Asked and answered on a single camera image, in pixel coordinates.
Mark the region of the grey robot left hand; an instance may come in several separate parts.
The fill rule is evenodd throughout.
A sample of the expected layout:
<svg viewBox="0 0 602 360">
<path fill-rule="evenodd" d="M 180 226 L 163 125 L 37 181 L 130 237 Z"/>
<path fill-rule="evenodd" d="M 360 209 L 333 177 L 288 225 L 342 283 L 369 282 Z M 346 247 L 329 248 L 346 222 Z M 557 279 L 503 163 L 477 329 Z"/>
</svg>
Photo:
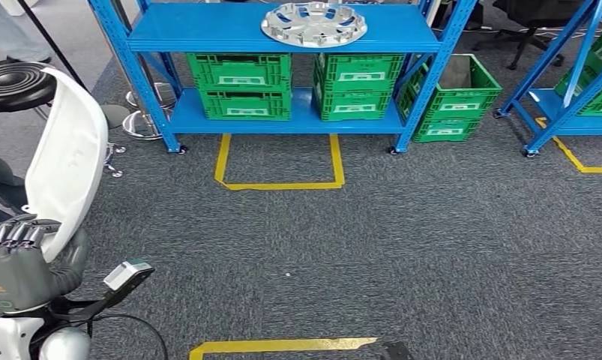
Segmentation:
<svg viewBox="0 0 602 360">
<path fill-rule="evenodd" d="M 29 312 L 82 283 L 89 243 L 78 229 L 63 247 L 62 260 L 50 265 L 43 256 L 43 238 L 58 234 L 61 223 L 21 214 L 0 222 L 0 311 Z"/>
</svg>

